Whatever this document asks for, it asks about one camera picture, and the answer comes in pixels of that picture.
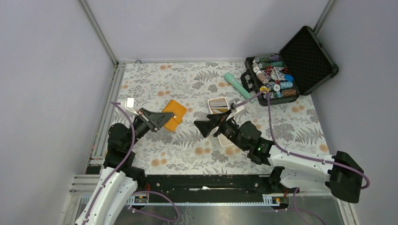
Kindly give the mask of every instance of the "stack of poker chips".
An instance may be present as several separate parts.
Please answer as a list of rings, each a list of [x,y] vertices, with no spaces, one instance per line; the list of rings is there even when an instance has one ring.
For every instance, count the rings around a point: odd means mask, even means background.
[[[266,84],[270,80],[270,77],[268,75],[266,75],[265,73],[261,72],[261,70],[257,71],[256,75],[257,75],[257,79],[259,79],[259,81],[262,84]]]
[[[275,85],[276,85],[275,82],[269,82],[265,85],[265,87],[268,88],[269,90],[273,90]]]
[[[254,61],[256,63],[266,62],[266,61],[279,61],[279,55],[278,54],[270,54],[270,55],[256,56],[256,58],[254,58]]]
[[[282,61],[276,61],[276,62],[260,62],[258,63],[258,67],[260,69],[265,69],[266,67],[283,67]]]
[[[296,90],[295,89],[287,89],[282,91],[282,97],[290,97],[290,96],[296,96]]]
[[[257,73],[258,71],[260,71],[259,67],[253,67],[253,72]]]
[[[270,99],[275,99],[275,98],[282,98],[282,93],[280,91],[273,91],[269,93],[269,98]]]
[[[289,89],[293,87],[293,83],[290,81],[280,82],[279,85],[281,86],[281,89]]]

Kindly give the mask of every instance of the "gray wall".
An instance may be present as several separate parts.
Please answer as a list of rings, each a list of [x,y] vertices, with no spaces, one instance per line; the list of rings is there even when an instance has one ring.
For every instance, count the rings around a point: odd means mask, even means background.
[[[120,60],[216,60],[278,52],[327,0],[88,2]]]
[[[361,225],[397,224],[398,1],[337,1],[320,35],[339,74],[313,95],[331,152],[371,179],[355,205]]]
[[[0,224],[55,225],[112,65],[76,0],[2,0],[0,32]]]

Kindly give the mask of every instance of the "poker chip case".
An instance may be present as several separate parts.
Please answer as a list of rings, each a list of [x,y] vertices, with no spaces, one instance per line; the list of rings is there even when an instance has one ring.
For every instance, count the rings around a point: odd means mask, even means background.
[[[248,92],[258,93],[264,84],[257,79],[256,73],[253,71],[254,58],[246,58],[246,72],[241,75],[241,81]],[[279,59],[294,79],[293,88],[296,90],[296,95],[271,99],[271,105],[294,102],[300,95],[309,95],[338,73],[338,66],[332,61],[314,31],[308,26],[302,27],[282,48],[279,52]],[[260,105],[268,105],[265,94],[259,95],[258,101]]]

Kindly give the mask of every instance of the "mint green object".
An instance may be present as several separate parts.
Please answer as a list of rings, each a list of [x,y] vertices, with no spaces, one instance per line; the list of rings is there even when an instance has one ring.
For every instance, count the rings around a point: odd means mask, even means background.
[[[239,91],[239,93],[241,93],[243,95],[243,97],[245,97],[246,99],[249,99],[252,97],[251,94],[249,92],[247,92],[246,89],[244,87],[242,87],[238,81],[236,81],[235,77],[232,74],[230,74],[230,73],[224,74],[224,79],[228,83],[232,84],[232,86],[234,86],[234,88],[236,88]]]

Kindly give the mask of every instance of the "fern pattern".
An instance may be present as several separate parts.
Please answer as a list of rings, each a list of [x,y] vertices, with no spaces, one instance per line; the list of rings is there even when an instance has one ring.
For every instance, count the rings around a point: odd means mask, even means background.
[[[252,163],[246,152],[235,146],[221,147],[218,139],[211,135],[204,139],[193,124],[195,120],[207,120],[207,101],[211,98],[223,96],[230,103],[243,100],[223,75],[230,72],[239,82],[245,71],[244,62],[128,64],[117,101],[134,97],[136,110],[144,107],[159,112],[174,99],[187,109],[175,132],[164,128],[148,132],[135,144],[133,165],[145,169],[147,174],[269,174],[272,167]],[[271,106],[271,116],[276,140],[281,145],[327,154],[310,96]],[[251,121],[262,132],[262,137],[271,139],[267,107],[257,102],[248,103],[235,116],[235,121],[238,124]],[[124,115],[114,110],[112,124],[117,122],[129,126]]]

